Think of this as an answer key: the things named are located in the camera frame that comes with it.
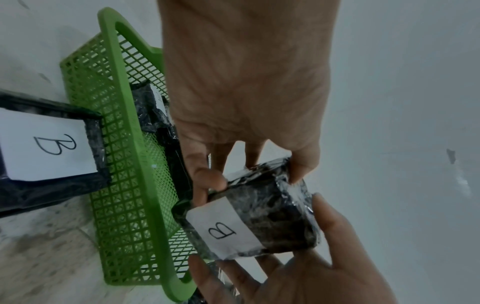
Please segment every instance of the plastic basket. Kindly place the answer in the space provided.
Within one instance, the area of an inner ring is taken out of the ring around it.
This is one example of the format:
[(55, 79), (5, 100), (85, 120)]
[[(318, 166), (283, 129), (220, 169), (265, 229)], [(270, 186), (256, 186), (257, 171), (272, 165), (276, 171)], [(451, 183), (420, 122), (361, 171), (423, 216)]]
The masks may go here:
[(90, 195), (105, 281), (162, 284), (174, 301), (195, 285), (188, 256), (195, 250), (175, 223), (178, 200), (164, 150), (140, 130), (129, 83), (149, 79), (163, 95), (162, 50), (149, 46), (115, 10), (98, 13), (101, 33), (60, 68), (72, 104), (102, 113), (110, 187)]

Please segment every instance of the package held in hand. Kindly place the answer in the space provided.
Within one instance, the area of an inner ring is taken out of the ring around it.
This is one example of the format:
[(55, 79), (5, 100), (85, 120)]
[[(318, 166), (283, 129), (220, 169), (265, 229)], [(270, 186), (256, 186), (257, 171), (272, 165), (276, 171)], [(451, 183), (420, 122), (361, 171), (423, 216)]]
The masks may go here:
[(173, 208), (174, 219), (205, 259), (228, 260), (312, 248), (320, 229), (305, 182), (289, 184), (289, 159), (277, 159), (227, 177), (228, 187), (193, 208)]

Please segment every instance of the green basket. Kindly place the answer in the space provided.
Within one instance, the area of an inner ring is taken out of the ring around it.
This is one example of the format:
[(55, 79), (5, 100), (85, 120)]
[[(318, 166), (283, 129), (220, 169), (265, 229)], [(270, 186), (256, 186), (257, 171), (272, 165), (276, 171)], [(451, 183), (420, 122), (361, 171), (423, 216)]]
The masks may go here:
[(101, 33), (64, 59), (70, 102), (102, 113), (110, 187), (90, 195), (105, 281), (161, 284), (173, 301), (195, 284), (188, 256), (195, 252), (175, 223), (178, 200), (163, 147), (140, 130), (129, 83), (150, 80), (166, 94), (162, 50), (149, 46), (115, 10), (98, 13)]

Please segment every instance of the hand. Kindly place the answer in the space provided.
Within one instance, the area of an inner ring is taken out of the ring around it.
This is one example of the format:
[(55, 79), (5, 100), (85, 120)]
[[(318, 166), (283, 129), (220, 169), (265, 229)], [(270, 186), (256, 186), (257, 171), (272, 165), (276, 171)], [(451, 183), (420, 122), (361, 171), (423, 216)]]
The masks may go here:
[(209, 188), (226, 188), (222, 171), (238, 140), (247, 167), (267, 139), (290, 150), (292, 183), (318, 165), (338, 5), (159, 0), (170, 112), (196, 205)]
[[(313, 250), (294, 252), (283, 265), (274, 255), (256, 258), (268, 276), (254, 280), (236, 261), (219, 261), (245, 303), (395, 304), (392, 290), (367, 256), (347, 219), (320, 196), (313, 197), (316, 221), (330, 249), (330, 265)], [(209, 304), (234, 304), (224, 285), (198, 256), (188, 260), (191, 275)]]

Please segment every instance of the floor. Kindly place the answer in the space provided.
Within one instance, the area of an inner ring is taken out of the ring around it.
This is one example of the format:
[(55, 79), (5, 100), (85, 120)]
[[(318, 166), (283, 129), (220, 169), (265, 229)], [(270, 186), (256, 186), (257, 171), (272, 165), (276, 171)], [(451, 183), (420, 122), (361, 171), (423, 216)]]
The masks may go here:
[[(2, 0), (0, 88), (66, 101), (58, 63), (99, 32), (105, 6), (161, 46), (154, 0)], [(306, 181), (350, 219), (399, 302), (478, 302), (479, 16), (475, 0), (340, 8), (321, 164)], [(261, 161), (285, 155), (268, 144)], [(105, 285), (93, 235), (82, 198), (0, 219), (0, 302), (169, 302), (160, 286)]]

